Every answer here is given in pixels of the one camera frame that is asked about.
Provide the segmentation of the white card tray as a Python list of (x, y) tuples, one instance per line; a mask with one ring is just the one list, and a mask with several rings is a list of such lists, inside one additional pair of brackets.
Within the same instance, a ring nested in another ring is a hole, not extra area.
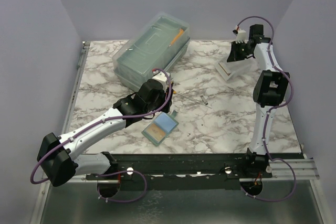
[[(245, 59), (242, 61), (236, 61), (236, 62), (226, 62), (228, 56), (224, 56), (222, 59), (220, 59), (219, 61), (217, 61), (215, 63), (215, 69), (218, 71), (218, 73), (220, 74), (220, 76), (225, 80), (225, 81), (230, 81), (231, 79), (237, 77), (237, 76), (241, 76), (245, 73), (247, 73), (252, 65), (253, 65), (253, 61), (250, 59)], [(219, 63), (220, 62), (224, 62), (227, 66), (227, 68), (230, 69), (230, 75), (227, 76), (225, 74), (225, 72), (222, 70), (222, 68), (220, 67)]]

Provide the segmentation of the green leather card holder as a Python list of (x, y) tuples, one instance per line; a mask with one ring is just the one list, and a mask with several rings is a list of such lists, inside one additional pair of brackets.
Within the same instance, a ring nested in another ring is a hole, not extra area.
[(153, 145), (159, 146), (178, 126), (176, 116), (175, 110), (172, 113), (162, 112), (142, 131), (142, 135)]

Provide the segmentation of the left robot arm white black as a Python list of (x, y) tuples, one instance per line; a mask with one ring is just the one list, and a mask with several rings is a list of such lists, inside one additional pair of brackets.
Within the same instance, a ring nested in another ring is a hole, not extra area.
[(112, 179), (117, 171), (112, 156), (108, 153), (86, 156), (84, 151), (112, 133), (147, 120), (156, 112), (168, 113), (172, 95), (171, 79), (159, 73), (88, 124), (60, 136), (47, 134), (37, 155), (37, 166), (55, 187), (82, 174), (100, 174), (104, 179)]

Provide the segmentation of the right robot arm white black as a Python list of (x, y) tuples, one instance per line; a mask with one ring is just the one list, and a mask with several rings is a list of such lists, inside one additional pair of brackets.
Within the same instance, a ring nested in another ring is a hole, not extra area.
[(266, 171), (269, 166), (267, 147), (275, 111), (284, 100), (289, 84), (289, 73), (279, 66), (273, 51), (272, 38), (264, 36), (264, 26), (250, 26), (249, 32), (239, 26), (233, 30), (236, 35), (232, 42), (227, 62), (238, 62), (248, 58), (257, 60), (261, 73), (253, 90), (256, 103), (254, 133), (240, 166), (244, 176), (252, 178)]

